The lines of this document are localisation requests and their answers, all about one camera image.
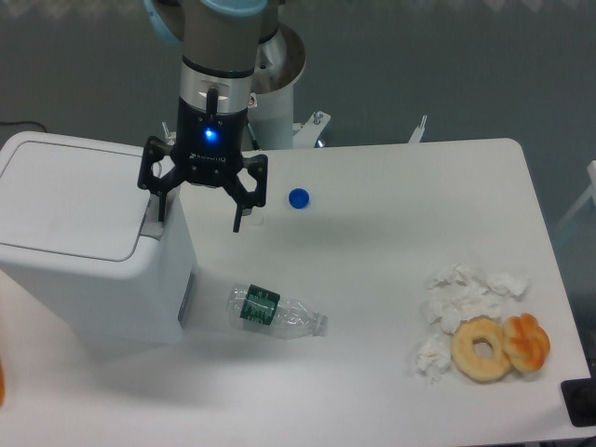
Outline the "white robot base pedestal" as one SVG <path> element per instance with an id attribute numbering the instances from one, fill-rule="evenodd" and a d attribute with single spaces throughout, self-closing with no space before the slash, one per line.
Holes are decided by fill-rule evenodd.
<path id="1" fill-rule="evenodd" d="M 305 46 L 285 24 L 258 46 L 248 109 L 247 150 L 321 148 L 331 116 L 314 112 L 304 123 L 294 120 L 294 87 L 305 69 Z"/>

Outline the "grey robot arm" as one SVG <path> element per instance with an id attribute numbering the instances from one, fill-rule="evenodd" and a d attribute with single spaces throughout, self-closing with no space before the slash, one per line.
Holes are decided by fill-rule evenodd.
<path id="1" fill-rule="evenodd" d="M 176 140 L 150 137 L 143 147 L 141 189 L 159 199 L 182 183 L 222 187 L 243 214 L 266 202 L 268 159 L 242 155 L 264 1 L 147 1 L 155 28 L 183 45 Z"/>

